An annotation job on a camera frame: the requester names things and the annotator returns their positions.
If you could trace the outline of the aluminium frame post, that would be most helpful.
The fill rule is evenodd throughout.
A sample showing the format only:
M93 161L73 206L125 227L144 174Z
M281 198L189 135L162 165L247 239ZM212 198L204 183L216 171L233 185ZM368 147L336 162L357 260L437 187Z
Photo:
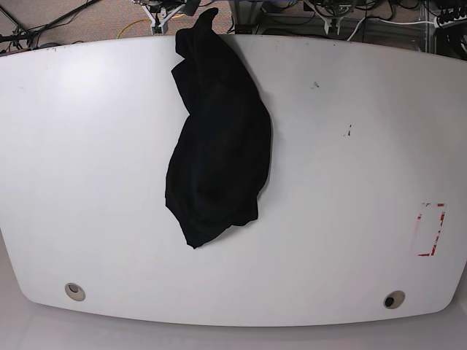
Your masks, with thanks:
M233 32L235 34L253 34L258 27L263 1L229 1Z

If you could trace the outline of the black tripod legs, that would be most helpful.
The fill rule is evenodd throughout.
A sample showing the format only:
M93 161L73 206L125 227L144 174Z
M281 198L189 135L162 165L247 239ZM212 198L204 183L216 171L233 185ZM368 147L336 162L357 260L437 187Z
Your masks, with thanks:
M61 26L67 26L73 22L81 12L99 2L99 0L86 1L51 22L35 27L24 26L11 12L1 7L1 15L8 19L14 26L14 30L10 35L1 35L1 55L10 54L12 49L16 51L37 49L39 47L40 37L43 33Z

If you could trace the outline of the black T-shirt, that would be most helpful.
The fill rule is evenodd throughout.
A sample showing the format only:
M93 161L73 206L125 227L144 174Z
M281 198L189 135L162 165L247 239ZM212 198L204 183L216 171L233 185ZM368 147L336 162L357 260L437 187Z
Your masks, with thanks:
M166 207L199 248L258 218L271 164L271 117L245 65L212 28L217 8L179 30L172 76L188 111L166 173Z

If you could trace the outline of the white power strip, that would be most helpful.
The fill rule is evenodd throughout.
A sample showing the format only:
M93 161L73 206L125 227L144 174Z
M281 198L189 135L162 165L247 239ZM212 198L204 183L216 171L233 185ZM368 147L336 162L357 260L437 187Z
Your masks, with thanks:
M456 7L446 9L441 12L434 20L436 28L449 28L466 23L466 7Z

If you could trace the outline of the red tape rectangle marking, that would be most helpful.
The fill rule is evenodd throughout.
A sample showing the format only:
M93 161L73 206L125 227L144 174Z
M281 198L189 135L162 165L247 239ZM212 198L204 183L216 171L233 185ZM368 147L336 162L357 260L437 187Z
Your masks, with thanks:
M414 228L413 250L418 257L434 256L441 235L445 203L423 203Z

